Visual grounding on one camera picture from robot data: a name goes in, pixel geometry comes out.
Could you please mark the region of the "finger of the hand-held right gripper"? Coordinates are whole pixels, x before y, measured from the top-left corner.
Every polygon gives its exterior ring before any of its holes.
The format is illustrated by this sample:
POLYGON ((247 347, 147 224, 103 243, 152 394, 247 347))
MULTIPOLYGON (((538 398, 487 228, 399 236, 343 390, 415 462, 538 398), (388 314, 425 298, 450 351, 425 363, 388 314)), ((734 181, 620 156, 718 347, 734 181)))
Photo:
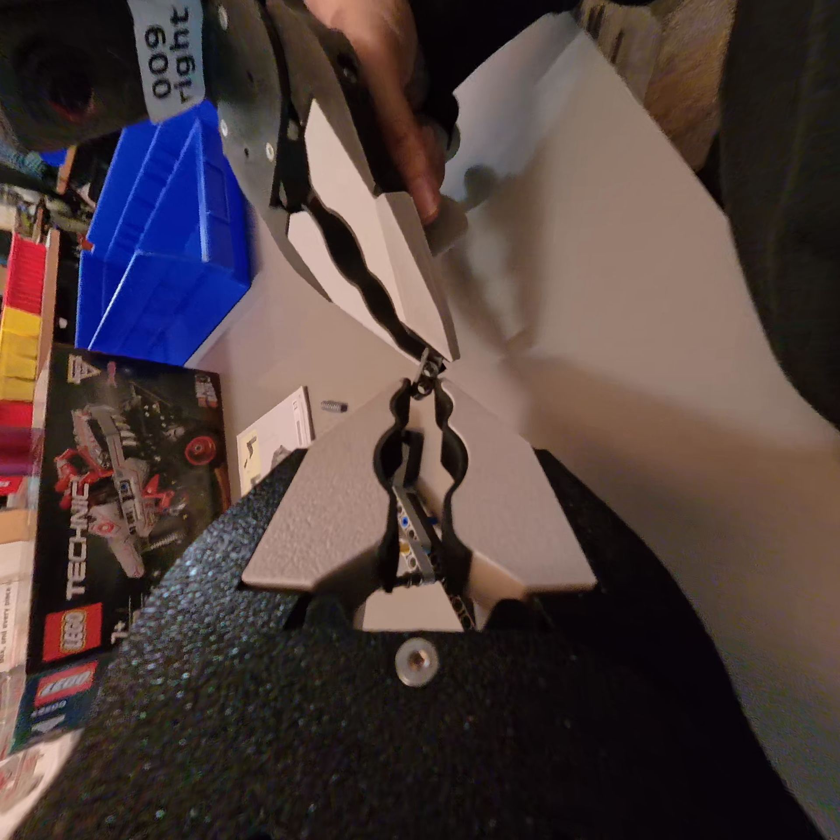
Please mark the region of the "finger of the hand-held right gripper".
POLYGON ((311 187, 306 211, 333 263, 400 349, 421 358, 430 347, 446 363, 457 361, 454 320, 413 199, 404 190, 375 195, 364 154, 345 147, 317 99, 303 139, 311 187))
POLYGON ((316 221, 307 211, 290 215, 287 237, 331 302, 368 329, 377 338, 398 350, 407 359, 419 356, 400 349, 393 337, 372 317, 359 290, 341 274, 329 255, 326 241, 316 221))

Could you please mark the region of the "black toy truck set box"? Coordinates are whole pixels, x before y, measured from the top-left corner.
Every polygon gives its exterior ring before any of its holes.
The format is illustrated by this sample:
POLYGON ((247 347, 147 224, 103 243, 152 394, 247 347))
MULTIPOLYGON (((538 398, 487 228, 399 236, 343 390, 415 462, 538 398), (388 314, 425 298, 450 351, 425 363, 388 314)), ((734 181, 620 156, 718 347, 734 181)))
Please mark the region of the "black toy truck set box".
POLYGON ((218 374, 62 343, 45 373, 30 672, 119 646, 230 503, 218 374))

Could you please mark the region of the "blue toy set box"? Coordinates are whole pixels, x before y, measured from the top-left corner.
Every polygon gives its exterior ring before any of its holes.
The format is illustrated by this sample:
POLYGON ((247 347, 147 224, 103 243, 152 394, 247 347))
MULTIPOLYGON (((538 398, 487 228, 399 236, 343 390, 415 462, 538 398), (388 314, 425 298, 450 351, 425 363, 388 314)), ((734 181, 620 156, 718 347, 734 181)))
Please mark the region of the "blue toy set box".
POLYGON ((7 755, 83 728, 110 659, 107 654, 89 657, 28 675, 11 718, 7 755))

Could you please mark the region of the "partly built brick vehicle frame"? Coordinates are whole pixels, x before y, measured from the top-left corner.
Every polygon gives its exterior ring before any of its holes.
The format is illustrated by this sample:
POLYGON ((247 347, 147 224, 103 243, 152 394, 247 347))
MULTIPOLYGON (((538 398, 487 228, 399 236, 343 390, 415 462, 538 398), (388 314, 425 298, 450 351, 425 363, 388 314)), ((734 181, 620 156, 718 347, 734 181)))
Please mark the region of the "partly built brick vehicle frame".
POLYGON ((461 628, 474 631, 477 630, 474 607, 468 599, 457 595, 447 582, 442 562, 441 529, 417 487, 423 449, 422 433, 402 432, 402 463, 392 478, 400 551, 396 582, 408 587, 441 584, 461 628))

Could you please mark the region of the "red and yellow storage bins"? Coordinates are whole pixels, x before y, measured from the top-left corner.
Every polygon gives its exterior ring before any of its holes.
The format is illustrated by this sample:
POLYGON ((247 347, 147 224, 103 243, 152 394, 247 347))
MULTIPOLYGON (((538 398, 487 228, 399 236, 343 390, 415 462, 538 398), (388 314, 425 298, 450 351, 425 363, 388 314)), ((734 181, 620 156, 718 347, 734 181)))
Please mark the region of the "red and yellow storage bins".
POLYGON ((60 256, 57 231, 43 240, 12 234, 2 265, 2 505, 18 493, 34 464, 36 395, 54 340, 60 256))

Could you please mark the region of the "dark grey connector brick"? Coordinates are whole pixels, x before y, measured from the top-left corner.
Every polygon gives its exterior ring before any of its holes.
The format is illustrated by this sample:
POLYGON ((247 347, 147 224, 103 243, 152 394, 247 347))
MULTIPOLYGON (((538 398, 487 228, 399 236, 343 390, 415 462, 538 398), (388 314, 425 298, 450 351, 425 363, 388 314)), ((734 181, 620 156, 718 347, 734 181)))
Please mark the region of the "dark grey connector brick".
POLYGON ((421 401, 432 395, 441 374, 446 371, 445 358, 430 347, 426 347, 421 355, 418 369, 411 385, 411 397, 421 401))

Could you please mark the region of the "grey desk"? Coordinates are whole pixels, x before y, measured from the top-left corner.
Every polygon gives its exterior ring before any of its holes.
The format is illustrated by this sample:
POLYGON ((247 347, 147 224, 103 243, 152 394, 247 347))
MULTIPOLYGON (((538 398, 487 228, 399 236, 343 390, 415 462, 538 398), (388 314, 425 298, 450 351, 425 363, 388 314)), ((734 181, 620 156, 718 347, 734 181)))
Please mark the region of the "grey desk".
POLYGON ((723 213, 573 19, 531 26, 458 99, 453 380, 667 565, 838 838, 838 433, 777 366, 723 213))

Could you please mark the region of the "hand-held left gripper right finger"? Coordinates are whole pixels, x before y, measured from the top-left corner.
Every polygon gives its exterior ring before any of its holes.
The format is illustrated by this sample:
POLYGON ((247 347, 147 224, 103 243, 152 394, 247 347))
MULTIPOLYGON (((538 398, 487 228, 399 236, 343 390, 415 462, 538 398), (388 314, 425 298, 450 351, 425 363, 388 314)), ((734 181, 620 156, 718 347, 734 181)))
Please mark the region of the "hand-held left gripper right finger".
POLYGON ((594 590, 595 574, 535 450, 452 381, 438 380, 432 509, 470 552, 465 594, 483 629, 502 601, 594 590))

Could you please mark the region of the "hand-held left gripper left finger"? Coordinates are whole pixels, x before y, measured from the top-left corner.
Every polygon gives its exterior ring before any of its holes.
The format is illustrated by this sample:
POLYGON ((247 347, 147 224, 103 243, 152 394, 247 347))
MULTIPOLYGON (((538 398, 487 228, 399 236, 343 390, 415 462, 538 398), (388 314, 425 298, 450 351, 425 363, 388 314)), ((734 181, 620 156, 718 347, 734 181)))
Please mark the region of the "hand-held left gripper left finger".
POLYGON ((410 389, 389 382, 310 445, 241 575, 245 587, 333 597, 363 628, 366 602, 383 587, 382 551, 396 539, 382 447, 401 439, 410 389))

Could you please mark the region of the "person's black clothing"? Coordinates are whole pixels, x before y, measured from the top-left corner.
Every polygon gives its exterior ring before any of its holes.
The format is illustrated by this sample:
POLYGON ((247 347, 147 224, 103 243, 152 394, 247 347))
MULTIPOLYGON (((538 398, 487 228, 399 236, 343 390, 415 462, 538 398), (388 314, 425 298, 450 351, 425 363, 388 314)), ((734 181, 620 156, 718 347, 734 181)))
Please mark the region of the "person's black clothing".
POLYGON ((722 205, 782 372, 839 427, 839 2, 736 3, 722 205))

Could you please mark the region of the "person's right hand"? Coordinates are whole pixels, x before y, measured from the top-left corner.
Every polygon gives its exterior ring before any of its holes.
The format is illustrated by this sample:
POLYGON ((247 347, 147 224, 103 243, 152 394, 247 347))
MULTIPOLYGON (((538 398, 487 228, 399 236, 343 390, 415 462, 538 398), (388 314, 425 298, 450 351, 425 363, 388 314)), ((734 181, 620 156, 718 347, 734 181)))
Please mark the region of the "person's right hand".
POLYGON ((410 3, 307 1, 308 11, 339 31, 358 58, 385 146, 422 224, 438 217, 445 178, 445 134, 424 114, 427 73, 410 3))

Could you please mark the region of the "open building instruction booklet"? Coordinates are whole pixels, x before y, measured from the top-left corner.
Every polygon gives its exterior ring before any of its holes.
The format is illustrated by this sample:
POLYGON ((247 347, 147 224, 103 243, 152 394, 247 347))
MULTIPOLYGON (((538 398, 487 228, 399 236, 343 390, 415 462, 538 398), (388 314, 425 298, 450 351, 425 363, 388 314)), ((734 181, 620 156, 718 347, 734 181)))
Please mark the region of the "open building instruction booklet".
POLYGON ((297 388, 236 438, 241 495, 247 495, 279 463, 314 439, 308 389, 297 388))

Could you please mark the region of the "blue plastic bin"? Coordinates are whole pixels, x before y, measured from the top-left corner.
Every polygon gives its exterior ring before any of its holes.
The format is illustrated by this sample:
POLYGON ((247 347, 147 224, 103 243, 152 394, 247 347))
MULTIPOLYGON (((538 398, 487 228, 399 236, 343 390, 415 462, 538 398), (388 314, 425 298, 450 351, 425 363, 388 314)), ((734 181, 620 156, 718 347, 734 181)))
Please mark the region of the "blue plastic bin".
POLYGON ((87 240, 76 346, 185 365, 251 284, 246 202, 210 102, 122 131, 87 240))

